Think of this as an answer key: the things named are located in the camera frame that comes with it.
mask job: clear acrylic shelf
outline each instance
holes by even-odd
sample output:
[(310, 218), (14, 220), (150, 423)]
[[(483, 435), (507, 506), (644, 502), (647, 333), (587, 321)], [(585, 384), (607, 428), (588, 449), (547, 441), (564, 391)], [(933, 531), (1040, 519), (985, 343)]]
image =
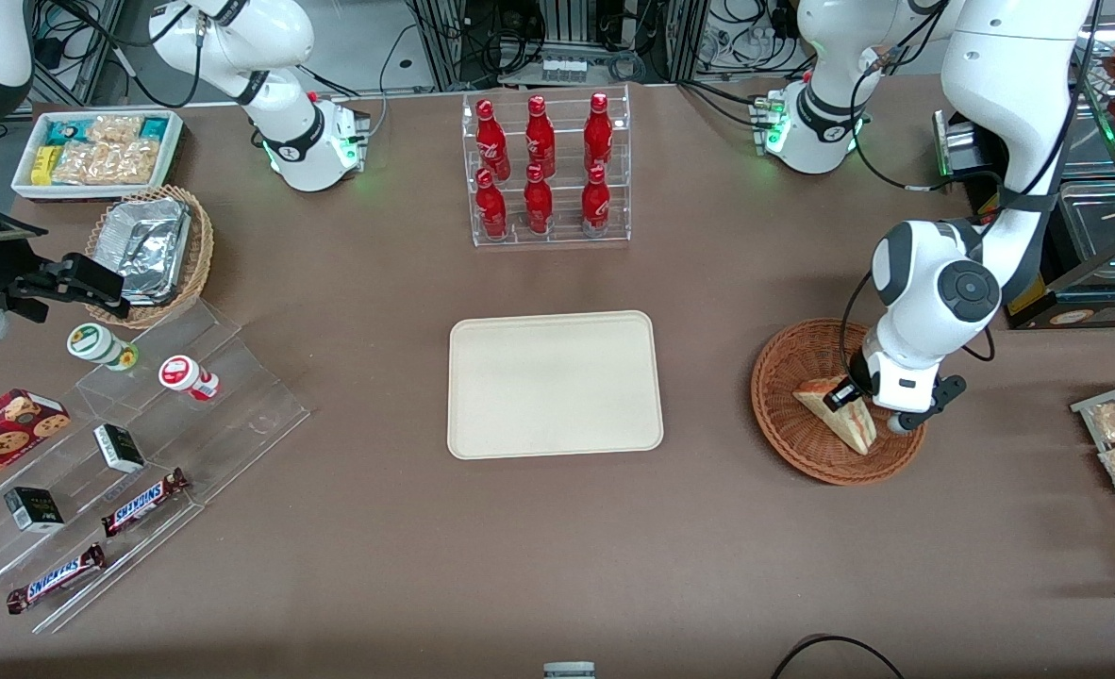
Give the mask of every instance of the clear acrylic shelf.
[[(588, 237), (583, 233), (583, 187), (586, 185), (586, 168), (583, 166), (583, 125), (591, 113), (591, 95), (603, 91), (609, 96), (609, 117), (612, 119), (612, 159), (605, 167), (605, 184), (612, 198), (609, 202), (609, 224), (603, 235)], [(469, 194), (471, 235), (476, 246), (522, 248), (522, 246), (593, 246), (604, 244), (622, 245), (632, 235), (632, 212), (630, 203), (632, 120), (629, 110), (628, 87), (600, 87), (600, 89), (545, 89), (545, 110), (554, 124), (558, 145), (558, 172), (549, 177), (549, 187), (554, 195), (554, 224), (547, 235), (536, 235), (527, 226), (524, 210), (524, 168), (529, 167), (527, 144), (524, 128), (529, 125), (529, 107), (517, 91), (481, 91), (465, 95), (463, 99), (463, 147), (466, 161), (466, 191)], [(478, 155), (478, 117), (473, 107), (479, 99), (494, 104), (494, 117), (506, 134), (506, 157), (512, 163), (512, 175), (498, 185), (506, 201), (506, 226), (508, 235), (495, 242), (486, 237), (478, 219), (475, 194), (475, 172), (481, 167)]]
[[(139, 334), (138, 365), (117, 374), (96, 367), (60, 397), (71, 426), (0, 473), (0, 614), (9, 592), (32, 583), (99, 542), (108, 566), (40, 599), (18, 624), (58, 631), (140, 560), (198, 515), (239, 474), (309, 417), (289, 388), (264, 369), (239, 327), (204, 301)], [(200, 402), (164, 389), (157, 370), (174, 353), (195, 358), (221, 379), (220, 395)], [(105, 464), (93, 429), (104, 421), (134, 435), (147, 460), (136, 474)], [(173, 468), (192, 483), (114, 537), (101, 517), (153, 486)], [(50, 491), (66, 525), (56, 533), (21, 532), (4, 505), (11, 486)]]

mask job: brown table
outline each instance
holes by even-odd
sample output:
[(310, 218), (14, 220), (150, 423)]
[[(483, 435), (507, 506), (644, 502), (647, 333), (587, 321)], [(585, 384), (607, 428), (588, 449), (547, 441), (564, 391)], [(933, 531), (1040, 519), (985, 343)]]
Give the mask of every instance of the brown table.
[[(1115, 676), (1115, 497), (1067, 405), (1115, 387), (1115, 331), (996, 332), (998, 360), (892, 481), (824, 486), (774, 455), (746, 384), (787, 323), (837, 316), (879, 236), (964, 214), (850, 158), (802, 176), (673, 87), (634, 87), (628, 249), (469, 243), (459, 96), (395, 99), (372, 168), (294, 193), (237, 107), (190, 108), (177, 181), (212, 214), (205, 297), (316, 416), (56, 636), (0, 602), (0, 676), (767, 676), (799, 638), (859, 637), (906, 676)], [(865, 149), (932, 164), (929, 77), (872, 105)], [(374, 111), (377, 104), (372, 104)], [(31, 205), (61, 254), (99, 205)], [(448, 333), (464, 318), (640, 309), (656, 328), (653, 452), (459, 462)], [(871, 292), (857, 321), (878, 318)], [(86, 372), (52, 309), (0, 343), (0, 392)], [(852, 666), (850, 673), (843, 667)], [(786, 676), (884, 676), (817, 648)]]

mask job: coca-cola bottle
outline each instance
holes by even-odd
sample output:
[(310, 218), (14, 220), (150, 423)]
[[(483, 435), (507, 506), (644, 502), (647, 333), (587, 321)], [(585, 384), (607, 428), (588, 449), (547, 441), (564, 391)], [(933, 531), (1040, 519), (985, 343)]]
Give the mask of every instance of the coca-cola bottle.
[(512, 176), (512, 163), (506, 159), (506, 135), (503, 126), (494, 119), (494, 104), (481, 99), (476, 104), (478, 111), (478, 155), (483, 167), (494, 173), (494, 181), (506, 181)]
[(524, 186), (524, 206), (529, 211), (529, 229), (536, 235), (546, 235), (554, 223), (554, 194), (545, 182), (541, 163), (529, 166), (529, 185)]
[(494, 185), (494, 175), (489, 168), (478, 168), (475, 181), (478, 182), (475, 203), (478, 203), (478, 219), (486, 237), (492, 241), (505, 240), (506, 202), (503, 201), (503, 193)]
[(597, 163), (608, 167), (612, 159), (612, 119), (609, 119), (609, 96), (597, 91), (591, 95), (591, 116), (583, 128), (583, 164), (591, 172)]
[(529, 127), (524, 137), (529, 140), (529, 162), (539, 163), (545, 177), (553, 176), (558, 172), (558, 143), (554, 124), (545, 114), (544, 96), (529, 98)]
[(583, 187), (583, 233), (588, 237), (599, 237), (609, 229), (609, 201), (612, 198), (603, 184), (603, 166), (597, 164), (586, 172)]

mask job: snickers bar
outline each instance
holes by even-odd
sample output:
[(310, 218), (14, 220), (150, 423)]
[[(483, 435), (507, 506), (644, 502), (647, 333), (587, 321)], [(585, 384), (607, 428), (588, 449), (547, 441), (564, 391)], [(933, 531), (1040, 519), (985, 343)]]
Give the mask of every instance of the snickers bar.
[(105, 568), (105, 551), (101, 550), (100, 545), (94, 544), (84, 554), (79, 554), (78, 557), (69, 560), (69, 562), (54, 569), (54, 571), (48, 572), (41, 580), (30, 583), (28, 588), (12, 590), (9, 593), (9, 613), (22, 613), (23, 610), (36, 604), (42, 596), (47, 596), (54, 590), (62, 588), (64, 584), (70, 583), (71, 580), (96, 568)]
[(137, 498), (130, 499), (129, 503), (123, 505), (113, 515), (101, 518), (101, 523), (105, 524), (105, 536), (113, 537), (120, 533), (122, 530), (129, 528), (133, 523), (146, 516), (147, 512), (164, 504), (166, 499), (173, 497), (173, 494), (184, 486), (187, 486), (187, 478), (184, 478), (184, 473), (181, 472), (181, 468), (174, 468), (173, 473), (162, 477), (159, 483), (144, 491)]

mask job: cookie box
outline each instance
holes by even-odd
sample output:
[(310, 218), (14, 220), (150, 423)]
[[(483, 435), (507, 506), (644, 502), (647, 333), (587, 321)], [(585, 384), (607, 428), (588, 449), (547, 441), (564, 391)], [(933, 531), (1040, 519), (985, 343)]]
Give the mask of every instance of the cookie box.
[(21, 389), (0, 397), (0, 469), (70, 424), (66, 408)]

